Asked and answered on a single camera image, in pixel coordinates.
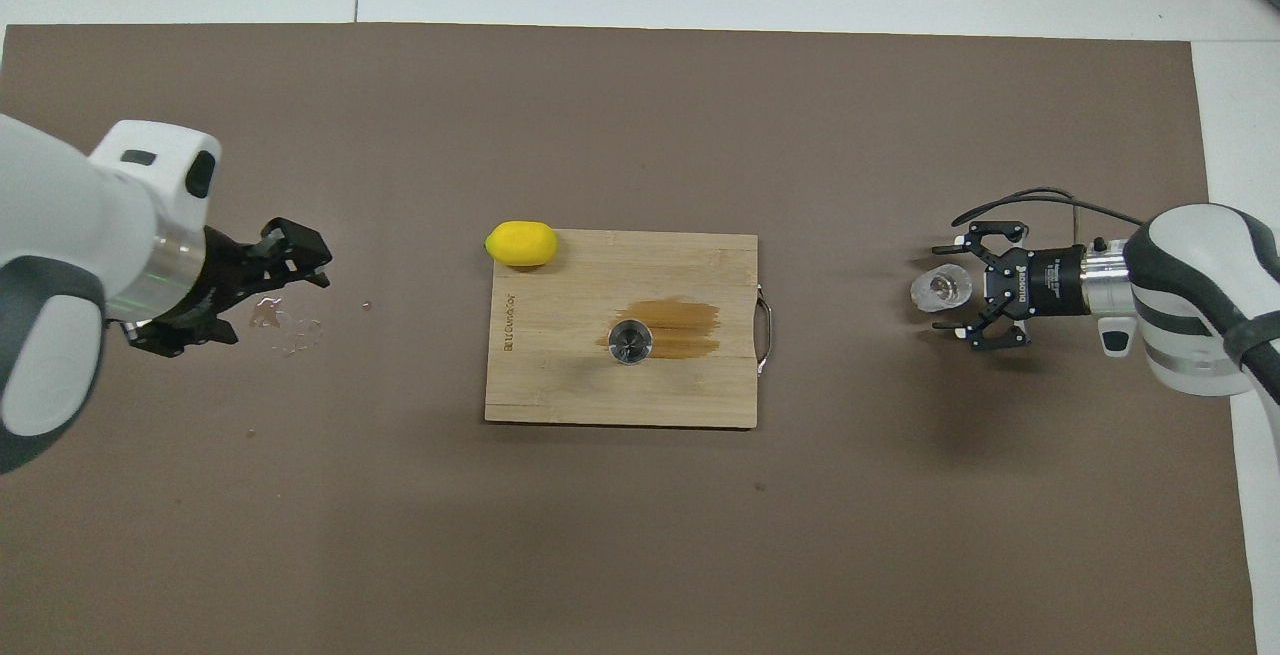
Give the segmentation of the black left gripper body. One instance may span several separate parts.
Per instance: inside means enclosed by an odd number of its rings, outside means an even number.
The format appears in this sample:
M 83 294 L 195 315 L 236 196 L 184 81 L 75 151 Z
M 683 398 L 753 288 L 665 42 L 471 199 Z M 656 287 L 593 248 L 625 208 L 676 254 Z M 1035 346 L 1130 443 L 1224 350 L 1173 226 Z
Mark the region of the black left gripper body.
M 173 308 L 160 313 L 160 322 L 212 322 L 262 281 L 260 260 L 268 249 L 265 239 L 239 242 L 214 226 L 205 226 L 204 246 L 204 264 L 191 290 Z

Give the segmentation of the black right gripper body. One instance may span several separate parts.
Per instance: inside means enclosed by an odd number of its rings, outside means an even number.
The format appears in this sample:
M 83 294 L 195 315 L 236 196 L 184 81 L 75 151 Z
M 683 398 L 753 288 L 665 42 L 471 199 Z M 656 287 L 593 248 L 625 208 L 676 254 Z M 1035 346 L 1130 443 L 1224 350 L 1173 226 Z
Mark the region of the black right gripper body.
M 1088 316 L 1084 246 L 1010 248 L 984 272 L 984 298 L 1007 319 Z

